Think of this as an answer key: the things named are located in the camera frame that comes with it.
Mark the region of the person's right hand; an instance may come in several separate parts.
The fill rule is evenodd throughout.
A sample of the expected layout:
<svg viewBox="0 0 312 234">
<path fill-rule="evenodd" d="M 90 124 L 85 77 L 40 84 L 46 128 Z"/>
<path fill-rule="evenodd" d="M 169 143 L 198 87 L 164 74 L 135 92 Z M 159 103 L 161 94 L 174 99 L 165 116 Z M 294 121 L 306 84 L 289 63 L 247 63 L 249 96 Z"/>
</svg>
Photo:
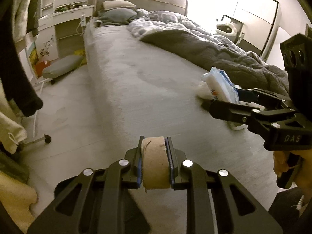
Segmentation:
<svg viewBox="0 0 312 234">
<path fill-rule="evenodd" d="M 274 173 L 277 186 L 281 189 L 291 187 L 294 182 L 304 199 L 311 199 L 311 149 L 273 152 Z"/>
</svg>

